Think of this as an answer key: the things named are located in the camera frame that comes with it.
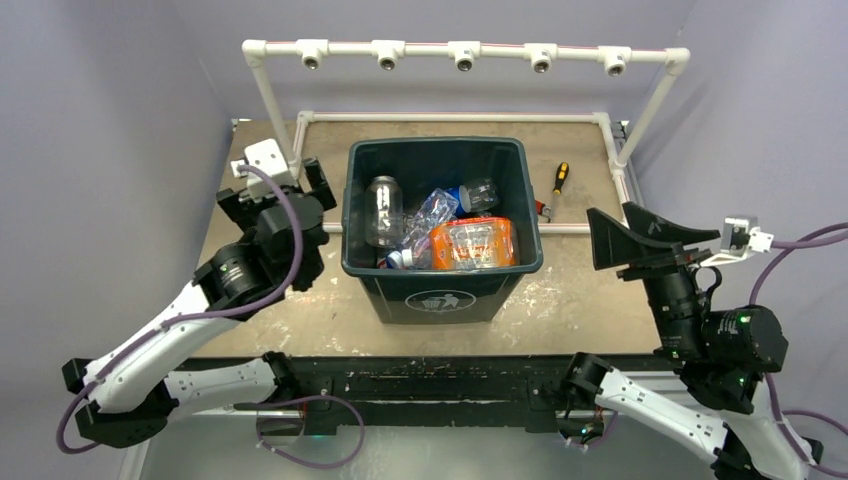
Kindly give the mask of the clear crushed bottle back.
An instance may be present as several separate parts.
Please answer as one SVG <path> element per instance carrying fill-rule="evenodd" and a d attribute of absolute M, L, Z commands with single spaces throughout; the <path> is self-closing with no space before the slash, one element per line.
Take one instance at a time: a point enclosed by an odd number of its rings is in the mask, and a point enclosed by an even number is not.
<path fill-rule="evenodd" d="M 459 201 L 442 189 L 435 189 L 419 210 L 406 221 L 401 243 L 382 260 L 380 267 L 398 270 L 432 268 L 430 234 L 438 226 L 455 218 Z"/>

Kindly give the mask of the yellow black screwdriver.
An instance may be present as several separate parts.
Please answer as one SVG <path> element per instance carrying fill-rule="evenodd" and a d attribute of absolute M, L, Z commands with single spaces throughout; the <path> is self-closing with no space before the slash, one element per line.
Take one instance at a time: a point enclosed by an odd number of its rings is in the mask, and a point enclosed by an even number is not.
<path fill-rule="evenodd" d="M 569 164 L 567 162 L 561 162 L 555 171 L 555 178 L 552 187 L 551 199 L 548 203 L 549 214 L 548 214 L 548 223 L 552 223 L 555 217 L 555 210 L 558 205 L 558 201 L 561 197 L 562 190 L 566 179 L 569 175 Z"/>

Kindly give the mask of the dark green plastic bin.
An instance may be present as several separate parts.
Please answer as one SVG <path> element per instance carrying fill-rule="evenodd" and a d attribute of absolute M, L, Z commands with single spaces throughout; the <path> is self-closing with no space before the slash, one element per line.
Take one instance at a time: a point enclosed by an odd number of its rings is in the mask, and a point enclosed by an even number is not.
<path fill-rule="evenodd" d="M 516 228 L 517 263 L 484 270 L 381 269 L 383 248 L 366 241 L 366 189 L 378 176 L 399 184 L 406 211 L 436 188 L 490 177 L 500 196 L 496 216 Z M 408 137 L 359 141 L 349 150 L 341 266 L 360 281 L 384 324 L 489 322 L 522 278 L 543 264 L 535 199 L 524 145 L 509 137 Z"/>

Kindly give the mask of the clear crushed bottle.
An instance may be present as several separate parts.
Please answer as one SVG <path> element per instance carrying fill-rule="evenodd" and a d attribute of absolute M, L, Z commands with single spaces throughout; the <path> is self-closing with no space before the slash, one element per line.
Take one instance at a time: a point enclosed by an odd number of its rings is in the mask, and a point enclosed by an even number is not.
<path fill-rule="evenodd" d="M 403 194 L 397 181 L 377 176 L 365 191 L 365 239 L 378 248 L 394 248 L 403 238 Z"/>
<path fill-rule="evenodd" d="M 382 260 L 380 267 L 398 270 L 432 268 L 430 234 L 438 226 L 455 218 L 459 201 L 442 189 L 435 189 L 419 210 L 406 221 L 401 243 Z"/>

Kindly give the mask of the black table front rail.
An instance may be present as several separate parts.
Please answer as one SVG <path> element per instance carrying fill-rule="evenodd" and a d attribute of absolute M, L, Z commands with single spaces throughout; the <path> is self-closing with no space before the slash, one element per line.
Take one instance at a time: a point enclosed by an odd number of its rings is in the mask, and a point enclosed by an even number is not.
<path fill-rule="evenodd" d="M 557 413 L 589 406 L 574 381 L 599 363 L 624 371 L 661 366 L 646 355 L 292 357 L 268 352 L 282 402 L 305 398 L 304 432 L 342 426 L 520 428 L 554 433 Z"/>

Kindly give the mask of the white PVC pipe frame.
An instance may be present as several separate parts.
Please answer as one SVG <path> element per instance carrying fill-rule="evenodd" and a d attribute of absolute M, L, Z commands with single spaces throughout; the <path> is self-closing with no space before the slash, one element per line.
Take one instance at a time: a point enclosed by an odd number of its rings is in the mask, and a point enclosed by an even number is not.
<path fill-rule="evenodd" d="M 593 123 L 599 127 L 605 142 L 608 168 L 620 202 L 635 197 L 636 182 L 629 179 L 626 169 L 629 160 L 646 133 L 659 107 L 679 75 L 687 67 L 691 53 L 686 48 L 663 50 L 634 50 L 624 46 L 573 47 L 555 43 L 490 44 L 479 41 L 448 41 L 446 43 L 409 43 L 400 40 L 370 42 L 335 42 L 327 39 L 299 39 L 290 42 L 248 39 L 241 46 L 245 61 L 251 69 L 266 111 L 273 126 L 278 148 L 270 156 L 271 174 L 284 185 L 296 185 L 305 168 L 301 157 L 302 144 L 308 126 L 313 122 L 508 122 L 508 123 Z M 481 58 L 519 59 L 528 62 L 536 73 L 549 72 L 557 61 L 594 62 L 610 77 L 619 77 L 628 66 L 640 63 L 660 64 L 665 69 L 642 115 L 635 122 L 623 146 L 614 142 L 612 122 L 605 112 L 592 114 L 535 114 L 535 113 L 424 113 L 424 112 L 354 112 L 299 114 L 295 134 L 290 136 L 279 108 L 265 61 L 274 56 L 300 59 L 310 71 L 318 69 L 332 56 L 363 56 L 376 59 L 380 68 L 392 71 L 407 57 L 449 58 L 461 72 L 470 71 Z"/>

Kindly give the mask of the clear Pepsi bottle blue cap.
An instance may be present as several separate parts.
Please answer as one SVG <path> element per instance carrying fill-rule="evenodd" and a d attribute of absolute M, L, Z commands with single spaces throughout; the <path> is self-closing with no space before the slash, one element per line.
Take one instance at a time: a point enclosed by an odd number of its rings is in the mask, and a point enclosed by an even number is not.
<path fill-rule="evenodd" d="M 458 217 L 489 210 L 500 203 L 497 185 L 491 177 L 481 177 L 448 188 L 446 193 L 458 202 Z"/>

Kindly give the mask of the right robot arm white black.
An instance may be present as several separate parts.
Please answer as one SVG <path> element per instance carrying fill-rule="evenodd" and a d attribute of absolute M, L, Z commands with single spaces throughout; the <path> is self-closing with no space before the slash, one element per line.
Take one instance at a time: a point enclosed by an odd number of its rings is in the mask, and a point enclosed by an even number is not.
<path fill-rule="evenodd" d="M 771 375 L 788 350 L 778 318 L 757 304 L 716 310 L 713 289 L 698 285 L 700 270 L 716 269 L 705 243 L 720 232 L 673 223 L 633 202 L 622 211 L 616 220 L 587 210 L 594 267 L 643 284 L 660 339 L 656 355 L 674 363 L 696 407 L 579 352 L 560 383 L 566 409 L 626 414 L 683 445 L 719 479 L 806 478 L 823 447 L 800 436 L 776 404 Z"/>

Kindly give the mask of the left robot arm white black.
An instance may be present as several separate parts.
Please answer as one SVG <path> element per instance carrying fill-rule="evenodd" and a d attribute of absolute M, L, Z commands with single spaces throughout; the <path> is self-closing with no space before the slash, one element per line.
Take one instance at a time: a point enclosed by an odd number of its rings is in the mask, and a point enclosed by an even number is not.
<path fill-rule="evenodd" d="M 266 167 L 236 163 L 240 175 L 267 182 L 268 193 L 248 199 L 230 189 L 219 206 L 242 230 L 203 263 L 177 297 L 130 339 L 95 360 L 63 365 L 74 396 L 55 439 L 74 425 L 81 452 L 143 443 L 168 424 L 197 412 L 237 404 L 292 405 L 301 392 L 289 360 L 269 352 L 241 364 L 191 371 L 185 361 L 202 346 L 282 301 L 287 290 L 304 292 L 322 273 L 320 249 L 329 240 L 323 219 L 336 205 L 316 158 L 305 162 L 308 187 L 280 186 Z"/>

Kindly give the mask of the orange label bottle corner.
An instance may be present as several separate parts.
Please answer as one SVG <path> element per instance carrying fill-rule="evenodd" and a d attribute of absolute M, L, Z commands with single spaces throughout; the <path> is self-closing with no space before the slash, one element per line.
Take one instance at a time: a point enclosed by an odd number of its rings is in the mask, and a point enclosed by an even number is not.
<path fill-rule="evenodd" d="M 429 239 L 435 270 L 481 270 L 519 263 L 516 229 L 504 217 L 443 223 L 431 231 Z"/>

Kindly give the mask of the clear crushed bottle front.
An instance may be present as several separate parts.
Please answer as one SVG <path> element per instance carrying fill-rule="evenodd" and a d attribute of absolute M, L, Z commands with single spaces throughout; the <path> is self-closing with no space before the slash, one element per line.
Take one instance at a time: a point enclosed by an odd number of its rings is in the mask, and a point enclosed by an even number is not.
<path fill-rule="evenodd" d="M 403 238 L 403 194 L 397 181 L 377 176 L 365 191 L 365 239 L 378 248 L 394 248 Z"/>

